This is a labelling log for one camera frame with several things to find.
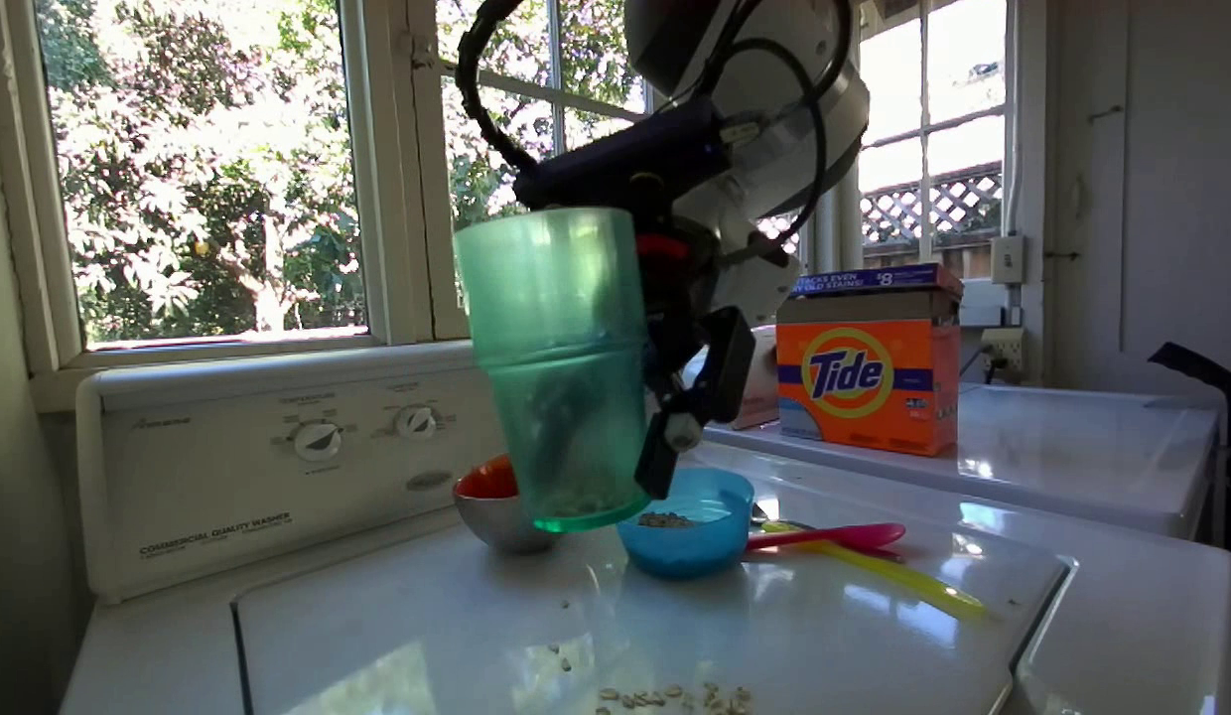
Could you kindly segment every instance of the translucent cup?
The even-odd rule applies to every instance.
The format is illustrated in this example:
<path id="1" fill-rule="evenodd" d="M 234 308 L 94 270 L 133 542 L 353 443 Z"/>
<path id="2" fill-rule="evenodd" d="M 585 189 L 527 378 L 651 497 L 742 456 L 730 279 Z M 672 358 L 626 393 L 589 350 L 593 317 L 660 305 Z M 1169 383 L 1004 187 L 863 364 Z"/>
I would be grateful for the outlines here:
<path id="1" fill-rule="evenodd" d="M 638 513 L 648 313 L 631 219 L 578 205 L 478 223 L 455 234 L 455 266 L 536 528 Z"/>

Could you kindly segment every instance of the green foliage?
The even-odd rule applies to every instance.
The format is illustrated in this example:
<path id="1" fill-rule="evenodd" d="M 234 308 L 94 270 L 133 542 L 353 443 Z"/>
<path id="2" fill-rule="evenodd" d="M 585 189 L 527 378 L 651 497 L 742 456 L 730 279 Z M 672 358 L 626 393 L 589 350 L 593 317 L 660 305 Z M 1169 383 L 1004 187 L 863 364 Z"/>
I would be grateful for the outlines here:
<path id="1" fill-rule="evenodd" d="M 566 92 L 626 97 L 619 6 L 565 2 Z M 471 11 L 441 0 L 443 54 Z M 88 341 L 365 323 L 337 0 L 40 0 L 37 14 Z M 542 22 L 548 2 L 524 0 L 479 66 L 542 82 Z M 548 104 L 484 104 L 532 156 L 557 150 Z M 519 210 L 452 88 L 443 131 L 452 223 Z"/>

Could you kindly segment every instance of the black cable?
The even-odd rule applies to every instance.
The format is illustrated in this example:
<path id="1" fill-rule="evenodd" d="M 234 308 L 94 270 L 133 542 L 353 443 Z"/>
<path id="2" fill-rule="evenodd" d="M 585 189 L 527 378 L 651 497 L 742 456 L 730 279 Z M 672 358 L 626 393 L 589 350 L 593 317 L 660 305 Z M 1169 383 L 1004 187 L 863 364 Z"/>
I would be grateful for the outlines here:
<path id="1" fill-rule="evenodd" d="M 802 66 L 802 59 L 798 59 L 790 46 L 754 34 L 754 38 L 730 44 L 730 46 L 723 50 L 723 62 L 730 62 L 730 59 L 742 54 L 742 50 L 771 50 L 771 54 L 777 54 L 777 59 L 790 66 L 790 74 L 802 82 L 802 104 L 805 104 L 809 125 L 813 125 L 813 145 L 819 145 L 813 182 L 809 182 L 809 189 L 805 189 L 805 201 L 802 201 L 798 219 L 774 238 L 774 242 L 783 244 L 783 242 L 790 242 L 790 238 L 809 223 L 813 201 L 819 201 L 819 189 L 822 189 L 822 178 L 827 178 L 827 125 L 822 125 L 822 108 L 819 108 L 809 72 Z"/>
<path id="2" fill-rule="evenodd" d="M 977 346 L 977 350 L 967 354 L 967 360 L 961 364 L 961 378 L 967 373 L 967 364 L 973 364 L 977 358 L 987 358 L 987 346 Z"/>
<path id="3" fill-rule="evenodd" d="M 851 62 L 851 44 L 855 44 L 855 6 L 851 6 L 851 0 L 839 0 L 839 22 L 842 22 L 839 50 L 828 54 L 828 66 L 819 78 L 819 93 L 827 93 L 842 78 L 842 72 Z"/>
<path id="4" fill-rule="evenodd" d="M 760 6 L 760 0 L 742 2 L 742 6 L 730 14 L 725 34 L 737 34 L 737 29 L 748 22 L 748 14 L 752 14 L 754 6 Z M 704 74 L 704 82 L 699 82 L 704 93 L 711 93 L 716 82 L 723 78 L 725 62 L 730 62 L 737 50 L 748 50 L 748 46 L 768 46 L 768 50 L 774 50 L 774 54 L 794 72 L 794 78 L 802 82 L 802 104 L 805 104 L 809 124 L 813 124 L 819 162 L 813 162 L 813 182 L 805 187 L 805 201 L 802 201 L 798 219 L 794 219 L 786 230 L 777 230 L 777 238 L 774 238 L 777 244 L 786 244 L 786 242 L 809 223 L 813 201 L 819 201 L 819 194 L 827 189 L 827 125 L 822 125 L 822 108 L 819 108 L 819 97 L 842 78 L 842 72 L 847 72 L 847 62 L 851 62 L 851 44 L 855 44 L 855 11 L 851 11 L 851 0 L 839 0 L 832 6 L 839 6 L 839 22 L 842 22 L 842 29 L 839 29 L 832 59 L 828 59 L 827 74 L 819 78 L 819 88 L 813 88 L 809 72 L 802 66 L 802 59 L 798 59 L 794 50 L 786 50 L 783 44 L 774 44 L 774 38 L 737 38 L 737 44 L 723 46 L 723 50 L 711 59 L 711 66 L 708 66 L 708 74 Z"/>
<path id="5" fill-rule="evenodd" d="M 494 142 L 501 150 L 501 160 L 512 162 L 517 169 L 532 169 L 536 160 L 494 124 L 494 113 L 479 97 L 479 54 L 484 54 L 494 30 L 503 22 L 503 14 L 517 6 L 519 6 L 519 0 L 484 0 L 479 2 L 479 11 L 471 14 L 467 30 L 455 44 L 455 92 L 462 92 L 466 113 L 479 125 L 484 142 Z"/>
<path id="6" fill-rule="evenodd" d="M 725 66 L 725 46 L 737 38 L 742 22 L 752 19 L 752 11 L 760 2 L 761 0 L 733 2 L 725 29 L 720 30 L 720 44 L 716 44 L 711 59 L 699 72 L 699 82 L 689 88 L 689 93 L 711 93 L 720 88 L 723 66 Z"/>

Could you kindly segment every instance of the window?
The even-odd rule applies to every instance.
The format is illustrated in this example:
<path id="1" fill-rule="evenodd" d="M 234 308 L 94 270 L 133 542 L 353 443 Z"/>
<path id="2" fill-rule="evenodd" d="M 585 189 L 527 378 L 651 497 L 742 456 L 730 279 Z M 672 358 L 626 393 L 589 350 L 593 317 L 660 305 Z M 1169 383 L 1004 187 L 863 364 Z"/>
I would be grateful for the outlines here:
<path id="1" fill-rule="evenodd" d="M 452 82 L 478 6 L 0 0 L 0 162 L 49 401 L 111 360 L 462 338 L 452 225 L 517 210 Z M 619 11 L 524 0 L 494 34 L 479 97 L 532 156 L 642 109 Z"/>
<path id="2" fill-rule="evenodd" d="M 987 274 L 1007 136 L 1007 0 L 920 0 L 863 38 L 863 260 Z"/>

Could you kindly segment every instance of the appliance control panel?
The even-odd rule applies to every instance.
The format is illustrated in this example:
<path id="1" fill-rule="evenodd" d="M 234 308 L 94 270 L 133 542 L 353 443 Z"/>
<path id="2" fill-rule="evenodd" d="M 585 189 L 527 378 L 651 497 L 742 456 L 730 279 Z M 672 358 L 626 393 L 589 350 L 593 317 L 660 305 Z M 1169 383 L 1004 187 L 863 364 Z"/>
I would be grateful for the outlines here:
<path id="1" fill-rule="evenodd" d="M 104 599 L 443 509 L 503 450 L 467 341 L 111 369 L 77 438 Z"/>

